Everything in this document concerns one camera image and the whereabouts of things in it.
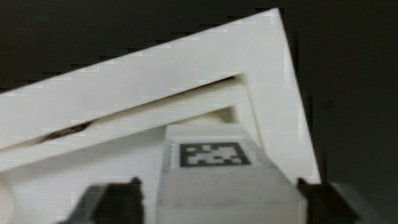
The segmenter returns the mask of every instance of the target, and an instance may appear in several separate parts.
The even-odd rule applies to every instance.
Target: white panel
[[[156,128],[211,111],[231,108],[236,118],[258,144],[254,112],[245,86],[236,80],[226,80],[156,102],[103,117],[89,128],[73,135],[50,141],[32,141],[0,152],[0,171],[73,152],[146,130]]]
[[[306,199],[238,124],[167,126],[156,207],[158,224],[306,223]]]
[[[4,94],[0,148],[235,74],[243,74],[268,157],[291,182],[297,177],[318,182],[277,10]]]

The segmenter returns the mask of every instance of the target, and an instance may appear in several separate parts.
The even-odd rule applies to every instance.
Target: white surface
[[[236,74],[249,88],[268,157],[291,182],[297,177],[318,182],[277,10],[5,93],[0,126],[7,129],[0,129],[0,148]],[[36,154],[48,156],[50,148],[16,150],[12,156],[9,151],[0,153],[5,166],[32,162]]]
[[[224,161],[215,166],[210,159],[222,147],[211,148],[211,143],[238,143],[240,158],[251,163],[226,165]],[[171,125],[165,144],[158,224],[304,224],[306,200],[240,125]],[[179,154],[179,144],[201,144],[203,149]],[[231,145],[227,154],[236,150]],[[190,163],[194,155],[204,155],[206,166]],[[181,165],[183,160],[194,167]]]
[[[126,183],[133,176],[144,182],[146,224],[155,224],[163,139],[162,127],[7,171],[16,195],[11,224],[57,224],[89,185]]]
[[[256,120],[245,86],[227,80],[103,117],[84,132],[41,144],[20,145],[0,152],[0,171],[96,145],[112,139],[192,118],[215,110],[231,110],[259,143]]]
[[[0,180],[0,223],[9,223],[14,215],[14,196],[4,181]]]

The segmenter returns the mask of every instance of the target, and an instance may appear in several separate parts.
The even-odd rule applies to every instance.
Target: qr code
[[[181,167],[251,165],[238,143],[181,144]]]

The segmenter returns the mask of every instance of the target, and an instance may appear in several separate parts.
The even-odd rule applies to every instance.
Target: black background
[[[396,3],[2,0],[2,91],[279,7],[323,180],[398,223]]]

